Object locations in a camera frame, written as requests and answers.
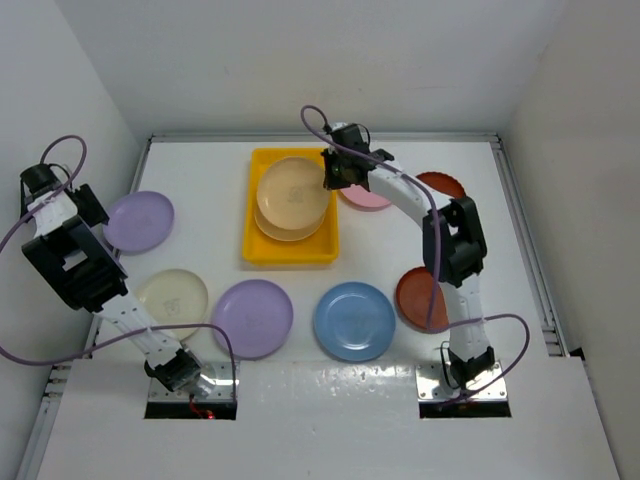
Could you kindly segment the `lilac plate front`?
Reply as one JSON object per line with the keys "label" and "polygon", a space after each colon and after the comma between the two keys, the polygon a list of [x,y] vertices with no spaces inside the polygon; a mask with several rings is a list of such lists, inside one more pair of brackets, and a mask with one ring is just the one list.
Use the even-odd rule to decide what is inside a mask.
{"label": "lilac plate front", "polygon": [[294,320],[289,295],[276,283],[250,279],[219,298],[211,324],[224,331],[235,357],[261,359],[280,349]]}

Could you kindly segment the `blue plate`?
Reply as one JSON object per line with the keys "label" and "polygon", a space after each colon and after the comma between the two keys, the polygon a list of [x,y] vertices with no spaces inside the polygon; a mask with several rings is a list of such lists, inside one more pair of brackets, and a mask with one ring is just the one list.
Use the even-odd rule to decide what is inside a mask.
{"label": "blue plate", "polygon": [[344,282],[330,288],[313,314],[314,335],[331,357],[362,363],[382,356],[391,346],[396,317],[389,299],[374,286]]}

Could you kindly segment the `brown plate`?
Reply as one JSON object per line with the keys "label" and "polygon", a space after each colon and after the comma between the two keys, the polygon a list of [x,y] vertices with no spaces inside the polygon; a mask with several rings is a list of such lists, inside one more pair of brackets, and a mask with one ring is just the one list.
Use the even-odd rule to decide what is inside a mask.
{"label": "brown plate", "polygon": [[452,198],[460,199],[466,196],[466,191],[461,183],[452,176],[442,172],[423,172],[417,175],[417,179],[431,189]]}
{"label": "brown plate", "polygon": [[[427,313],[434,285],[437,294],[428,326]],[[395,305],[401,319],[418,331],[432,333],[449,325],[442,290],[425,267],[413,268],[400,278],[395,289]]]}

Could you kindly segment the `peach plate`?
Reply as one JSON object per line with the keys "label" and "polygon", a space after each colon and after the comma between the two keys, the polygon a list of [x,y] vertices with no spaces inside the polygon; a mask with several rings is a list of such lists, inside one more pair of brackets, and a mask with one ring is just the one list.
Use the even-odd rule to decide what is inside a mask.
{"label": "peach plate", "polygon": [[254,211],[254,220],[260,231],[267,237],[279,242],[296,242],[313,235],[321,227],[324,222],[324,217],[321,217],[317,222],[307,227],[293,230],[275,226],[264,217],[260,210]]}
{"label": "peach plate", "polygon": [[324,169],[308,158],[288,157],[269,166],[257,186],[263,217],[284,230],[300,230],[320,221],[329,206]]}

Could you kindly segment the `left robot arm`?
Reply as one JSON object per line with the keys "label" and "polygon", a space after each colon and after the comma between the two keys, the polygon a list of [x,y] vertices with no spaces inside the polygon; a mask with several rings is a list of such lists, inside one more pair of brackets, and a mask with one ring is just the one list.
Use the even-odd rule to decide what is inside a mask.
{"label": "left robot arm", "polygon": [[130,333],[149,377],[171,392],[197,395],[201,362],[174,333],[159,328],[129,290],[122,266],[91,231],[108,221],[91,188],[63,188],[46,164],[24,170],[20,188],[21,212],[36,226],[22,252],[51,288],[72,309],[84,309]]}

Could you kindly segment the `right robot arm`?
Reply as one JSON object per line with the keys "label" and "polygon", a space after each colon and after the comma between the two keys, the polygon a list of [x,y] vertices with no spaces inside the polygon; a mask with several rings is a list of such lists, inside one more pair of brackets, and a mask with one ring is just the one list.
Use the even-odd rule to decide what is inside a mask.
{"label": "right robot arm", "polygon": [[448,325],[436,331],[450,332],[450,377],[464,389],[495,361],[480,298],[487,245],[475,202],[432,189],[382,149],[358,152],[331,143],[322,156],[327,189],[360,185],[390,201],[421,228],[423,262],[439,285],[448,315]]}

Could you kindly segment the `lilac plate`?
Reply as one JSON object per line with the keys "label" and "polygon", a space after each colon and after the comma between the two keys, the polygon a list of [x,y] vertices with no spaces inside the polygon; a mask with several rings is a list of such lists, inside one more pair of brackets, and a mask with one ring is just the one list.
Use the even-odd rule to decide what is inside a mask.
{"label": "lilac plate", "polygon": [[106,242],[124,253],[137,254],[163,243],[171,234],[175,210],[171,200],[156,191],[130,193],[108,209],[103,227]]}
{"label": "lilac plate", "polygon": [[289,295],[276,283],[250,279],[219,298],[211,324],[224,331],[235,357],[261,359],[280,349],[294,320]]}

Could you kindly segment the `pink plate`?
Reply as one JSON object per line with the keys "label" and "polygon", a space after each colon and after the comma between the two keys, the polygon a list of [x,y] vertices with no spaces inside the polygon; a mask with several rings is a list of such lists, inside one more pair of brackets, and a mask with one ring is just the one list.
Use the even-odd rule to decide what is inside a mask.
{"label": "pink plate", "polygon": [[341,189],[340,195],[350,206],[366,211],[378,211],[391,205],[391,202],[386,198],[371,193],[358,185]]}

